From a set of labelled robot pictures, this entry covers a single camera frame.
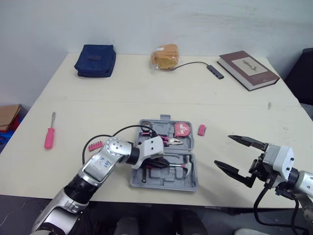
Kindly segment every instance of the book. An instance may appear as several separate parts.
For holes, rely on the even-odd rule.
[[[248,91],[275,84],[279,76],[245,51],[220,55],[218,63]]]

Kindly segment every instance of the white table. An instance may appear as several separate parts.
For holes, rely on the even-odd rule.
[[[120,164],[93,196],[95,201],[252,207],[263,182],[253,188],[231,179],[214,165],[219,160],[248,175],[260,151],[227,138],[237,134],[293,147],[294,167],[313,171],[313,123],[280,80],[248,92],[216,64],[217,57],[182,57],[182,62],[205,61],[225,78],[218,80],[205,66],[190,65],[172,72],[151,72],[149,56],[117,55],[110,78],[77,77],[78,53],[67,56],[0,155],[0,194],[53,198],[81,167],[85,142],[112,134],[140,119],[172,120],[193,125],[199,178],[197,192],[133,188],[131,168]],[[267,59],[259,58],[272,69]],[[56,111],[55,144],[43,147],[52,111]],[[197,135],[207,126],[204,137]],[[136,129],[120,133],[135,141]],[[260,207],[291,208],[293,201],[271,190]]]

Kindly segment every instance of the silver robotic arm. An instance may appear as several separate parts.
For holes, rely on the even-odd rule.
[[[264,181],[264,194],[268,189],[275,188],[276,195],[299,201],[303,208],[303,215],[309,225],[309,232],[313,235],[313,174],[306,171],[298,171],[293,168],[295,156],[292,148],[288,146],[276,146],[270,143],[263,143],[243,136],[228,136],[245,146],[252,146],[262,150],[258,159],[255,159],[249,170],[251,176],[243,177],[236,169],[228,164],[214,161],[214,163],[228,176],[240,181],[249,188],[253,186],[256,178]],[[260,202],[264,196],[262,193],[256,200]]]
[[[160,157],[163,140],[157,136],[138,147],[110,137],[101,150],[91,156],[72,181],[61,189],[36,219],[31,235],[68,235],[89,200],[113,171],[115,164],[127,163],[140,168],[147,158]]]

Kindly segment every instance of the screwdriver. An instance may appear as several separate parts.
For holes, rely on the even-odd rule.
[[[52,119],[51,119],[51,127],[48,128],[48,132],[45,136],[45,148],[51,149],[53,147],[53,141],[54,141],[54,120],[55,120],[55,112],[52,113]]]

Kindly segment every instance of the bread in plastic bag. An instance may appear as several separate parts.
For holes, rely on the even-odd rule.
[[[156,70],[173,70],[178,62],[178,47],[175,44],[159,46],[151,54],[151,65]]]

